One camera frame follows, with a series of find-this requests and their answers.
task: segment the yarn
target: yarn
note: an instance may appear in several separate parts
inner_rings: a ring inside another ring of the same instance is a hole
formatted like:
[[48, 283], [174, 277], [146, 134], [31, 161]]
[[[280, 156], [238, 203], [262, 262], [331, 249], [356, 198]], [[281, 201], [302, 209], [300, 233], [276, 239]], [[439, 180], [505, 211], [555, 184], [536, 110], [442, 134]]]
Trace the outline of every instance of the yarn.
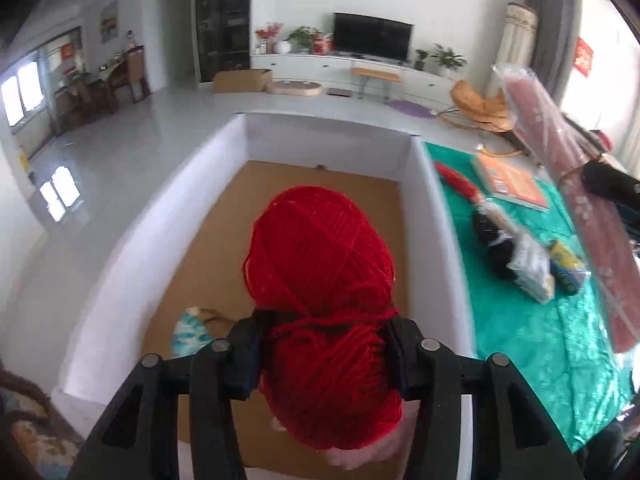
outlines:
[[402, 416], [380, 335], [397, 314], [394, 263], [357, 206], [321, 187], [286, 190], [256, 221], [242, 272], [256, 308], [280, 313], [260, 390], [284, 428], [317, 450], [389, 433]]

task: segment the orange book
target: orange book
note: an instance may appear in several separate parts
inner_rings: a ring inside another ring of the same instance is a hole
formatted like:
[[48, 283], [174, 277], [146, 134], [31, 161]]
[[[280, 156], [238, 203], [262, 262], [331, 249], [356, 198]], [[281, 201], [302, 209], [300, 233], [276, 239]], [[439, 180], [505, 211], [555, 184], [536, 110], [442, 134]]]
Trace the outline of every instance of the orange book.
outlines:
[[519, 170], [499, 158], [479, 153], [474, 159], [476, 173], [482, 180], [489, 196], [548, 211], [549, 205], [540, 186], [527, 171]]

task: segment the vase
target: vase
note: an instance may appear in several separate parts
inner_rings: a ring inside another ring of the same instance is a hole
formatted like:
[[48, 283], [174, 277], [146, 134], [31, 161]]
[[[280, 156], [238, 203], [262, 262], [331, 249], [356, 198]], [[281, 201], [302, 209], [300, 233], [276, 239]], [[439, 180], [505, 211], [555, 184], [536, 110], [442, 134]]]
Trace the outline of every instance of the vase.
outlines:
[[457, 81], [458, 79], [460, 79], [460, 76], [458, 75], [457, 72], [445, 66], [439, 67], [438, 75], [440, 77], [446, 77], [447, 79], [453, 79], [454, 81]]
[[309, 43], [299, 43], [297, 47], [297, 51], [300, 54], [309, 54], [311, 53], [311, 44]]
[[289, 41], [279, 41], [273, 46], [276, 54], [288, 54], [291, 52], [291, 44]]

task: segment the green blanket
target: green blanket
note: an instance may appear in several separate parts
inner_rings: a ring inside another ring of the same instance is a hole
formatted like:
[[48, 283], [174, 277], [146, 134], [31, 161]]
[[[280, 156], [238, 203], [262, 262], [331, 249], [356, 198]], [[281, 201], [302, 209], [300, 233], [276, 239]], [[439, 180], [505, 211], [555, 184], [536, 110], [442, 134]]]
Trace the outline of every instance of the green blanket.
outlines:
[[[425, 142], [433, 160], [446, 164], [482, 189], [473, 155]], [[538, 181], [549, 212], [500, 201], [511, 217], [543, 244], [554, 238], [584, 254], [555, 186]], [[486, 249], [471, 227], [472, 205], [449, 186], [443, 190], [465, 266], [476, 328], [478, 357], [508, 355], [538, 395], [572, 450], [582, 447], [618, 414], [632, 396], [629, 374], [612, 354], [589, 280], [575, 296], [556, 287], [556, 298], [540, 305], [514, 283], [496, 278]]]

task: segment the purple rug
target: purple rug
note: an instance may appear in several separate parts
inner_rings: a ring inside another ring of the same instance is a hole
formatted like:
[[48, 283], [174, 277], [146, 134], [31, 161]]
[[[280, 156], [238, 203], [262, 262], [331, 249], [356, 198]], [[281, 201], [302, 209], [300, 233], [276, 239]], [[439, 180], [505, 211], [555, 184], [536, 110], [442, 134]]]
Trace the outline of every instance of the purple rug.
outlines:
[[411, 117], [418, 117], [421, 119], [433, 119], [438, 114], [435, 110], [425, 108], [422, 105], [409, 101], [391, 101], [386, 105], [397, 110], [401, 114], [411, 115]]

